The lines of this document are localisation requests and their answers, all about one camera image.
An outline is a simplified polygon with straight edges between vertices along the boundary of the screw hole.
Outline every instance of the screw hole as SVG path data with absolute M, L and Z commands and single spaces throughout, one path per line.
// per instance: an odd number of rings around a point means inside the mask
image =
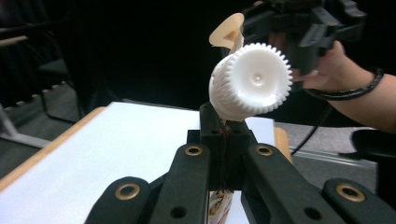
M 347 194 L 347 195 L 349 195 L 349 196 L 351 196 L 351 197 L 357 197 L 357 196 L 358 196 L 358 192 L 356 192 L 356 191 L 353 190 L 353 189 L 342 189 L 342 191 L 343 191 L 345 194 Z
M 184 152 L 189 155 L 189 156 L 198 156 L 200 155 L 203 151 L 199 147 L 188 147 L 184 150 Z
M 187 211 L 184 207 L 176 207 L 174 209 L 172 209 L 171 211 L 171 216 L 174 218 L 182 218 L 184 216 L 186 216 Z
M 315 208 L 307 207 L 307 208 L 305 208 L 304 212 L 305 212 L 305 214 L 308 217 L 310 217 L 310 218 L 312 218 L 314 220 L 320 220 L 321 219 L 320 212 L 317 209 L 315 209 Z
M 363 192 L 361 192 L 359 189 L 351 185 L 339 184 L 335 187 L 335 189 L 342 197 L 352 202 L 361 203 L 364 200 L 366 200 L 366 197 L 364 196 Z
M 256 152 L 262 156 L 271 156 L 274 153 L 269 147 L 257 147 Z
M 120 200 L 130 200 L 139 194 L 140 187 L 134 183 L 124 184 L 116 190 L 116 197 Z

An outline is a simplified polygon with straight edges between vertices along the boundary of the wooden table edge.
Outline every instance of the wooden table edge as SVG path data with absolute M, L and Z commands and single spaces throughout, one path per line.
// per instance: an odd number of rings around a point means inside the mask
M 55 148 L 57 148 L 60 144 L 66 141 L 70 136 L 76 133 L 79 129 L 81 129 L 84 125 L 90 122 L 95 116 L 100 114 L 105 109 L 104 106 L 95 108 L 91 113 L 77 122 L 75 125 L 70 127 L 67 131 L 62 133 L 59 137 L 50 142 L 46 147 L 43 147 L 35 155 L 30 157 L 24 163 L 19 165 L 13 171 L 11 171 L 8 175 L 3 177 L 0 180 L 0 192 L 10 186 L 15 180 L 20 178 L 26 172 L 28 172 L 33 166 L 38 164 L 41 160 L 43 160 L 47 155 L 49 155 Z M 291 161 L 291 156 L 289 152 L 289 142 L 287 133 L 280 128 L 275 127 L 275 139 L 276 139 L 276 147 L 285 155 L 285 157 Z

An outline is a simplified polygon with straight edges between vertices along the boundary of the white plastic gear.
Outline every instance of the white plastic gear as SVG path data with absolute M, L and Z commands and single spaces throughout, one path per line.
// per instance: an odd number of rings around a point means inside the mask
M 242 121 L 277 109 L 291 90 L 288 60 L 275 47 L 250 44 L 221 60 L 209 82 L 221 119 Z

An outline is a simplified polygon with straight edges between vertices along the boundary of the white paper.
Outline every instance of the white paper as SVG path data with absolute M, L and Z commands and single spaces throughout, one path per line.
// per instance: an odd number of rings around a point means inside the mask
M 250 118 L 259 142 L 275 144 L 271 119 Z M 165 174 L 199 112 L 113 103 L 0 193 L 0 223 L 83 223 L 113 181 Z M 236 193 L 227 223 L 248 223 Z

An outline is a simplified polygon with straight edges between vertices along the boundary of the black bracket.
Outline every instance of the black bracket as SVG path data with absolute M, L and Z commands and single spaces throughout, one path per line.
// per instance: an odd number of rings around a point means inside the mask
M 209 191 L 219 189 L 242 191 L 250 223 L 396 220 L 390 206 L 353 181 L 332 179 L 323 190 L 315 188 L 276 147 L 257 143 L 245 122 L 227 123 L 224 135 L 210 103 L 200 115 L 201 130 L 189 131 L 166 175 L 150 184 L 135 177 L 116 180 L 85 223 L 206 223 Z
M 243 14 L 245 44 L 268 43 L 269 34 L 286 33 L 283 53 L 302 75 L 316 68 L 334 40 L 360 40 L 366 19 L 351 0 L 269 0 Z

